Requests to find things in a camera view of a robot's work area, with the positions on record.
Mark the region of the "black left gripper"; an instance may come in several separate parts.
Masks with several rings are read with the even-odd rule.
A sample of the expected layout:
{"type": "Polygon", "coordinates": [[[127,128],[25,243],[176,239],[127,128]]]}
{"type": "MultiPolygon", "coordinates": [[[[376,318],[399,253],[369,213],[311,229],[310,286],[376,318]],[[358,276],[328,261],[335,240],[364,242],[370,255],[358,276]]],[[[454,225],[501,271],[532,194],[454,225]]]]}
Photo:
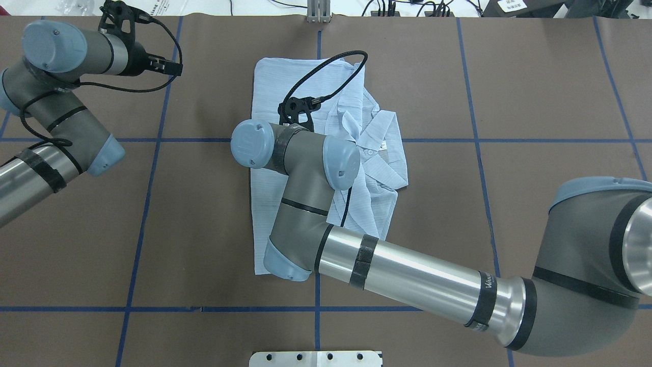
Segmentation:
{"type": "Polygon", "coordinates": [[[151,17],[144,10],[122,1],[105,1],[98,31],[109,40],[112,64],[105,74],[138,76],[145,69],[168,76],[181,76],[183,65],[157,55],[149,55],[137,42],[135,24],[147,24],[151,17]]]}

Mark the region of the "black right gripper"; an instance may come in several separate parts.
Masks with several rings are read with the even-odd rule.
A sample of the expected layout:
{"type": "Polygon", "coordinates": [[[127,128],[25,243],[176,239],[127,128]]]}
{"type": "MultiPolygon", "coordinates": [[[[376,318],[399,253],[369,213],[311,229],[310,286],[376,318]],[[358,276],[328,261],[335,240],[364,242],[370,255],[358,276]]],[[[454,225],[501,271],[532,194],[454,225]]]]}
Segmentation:
{"type": "Polygon", "coordinates": [[[311,113],[320,109],[322,101],[321,97],[286,98],[278,107],[279,124],[298,124],[310,132],[315,132],[311,113]]]}

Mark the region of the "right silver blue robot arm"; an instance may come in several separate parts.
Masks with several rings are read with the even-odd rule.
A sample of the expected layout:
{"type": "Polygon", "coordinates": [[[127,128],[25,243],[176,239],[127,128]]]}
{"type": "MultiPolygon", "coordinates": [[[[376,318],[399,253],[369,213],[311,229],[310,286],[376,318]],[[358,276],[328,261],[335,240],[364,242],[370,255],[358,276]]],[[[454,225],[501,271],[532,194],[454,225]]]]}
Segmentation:
{"type": "Polygon", "coordinates": [[[472,269],[328,220],[359,176],[354,142],[310,123],[246,119],[233,158],[286,178],[264,247],[273,276],[319,274],[490,334],[503,348],[573,357],[606,348],[650,296],[650,182],[589,176],[564,182],[550,204],[528,277],[472,269]]]}

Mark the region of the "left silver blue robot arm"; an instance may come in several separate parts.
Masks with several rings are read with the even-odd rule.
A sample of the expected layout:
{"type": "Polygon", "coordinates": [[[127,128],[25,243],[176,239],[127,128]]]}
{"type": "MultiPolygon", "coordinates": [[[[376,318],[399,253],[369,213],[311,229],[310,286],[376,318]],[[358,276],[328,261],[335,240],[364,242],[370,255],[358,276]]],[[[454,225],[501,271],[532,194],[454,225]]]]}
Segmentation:
{"type": "Polygon", "coordinates": [[[1,224],[7,225],[78,176],[100,176],[125,156],[123,146],[74,94],[86,74],[139,76],[145,70],[182,74],[178,60],[151,54],[137,41],[137,24],[162,22],[122,1],[105,1],[98,29],[61,21],[29,23],[23,57],[2,71],[2,109],[39,139],[2,164],[1,224]]]}

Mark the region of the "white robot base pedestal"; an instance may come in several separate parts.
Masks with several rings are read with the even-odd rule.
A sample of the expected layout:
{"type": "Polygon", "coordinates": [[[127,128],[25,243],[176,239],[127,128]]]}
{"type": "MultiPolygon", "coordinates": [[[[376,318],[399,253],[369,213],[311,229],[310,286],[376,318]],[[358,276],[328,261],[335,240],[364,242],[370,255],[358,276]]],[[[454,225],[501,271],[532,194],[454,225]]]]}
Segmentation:
{"type": "Polygon", "coordinates": [[[261,351],[254,353],[249,366],[383,366],[382,352],[341,351],[261,351]]]}

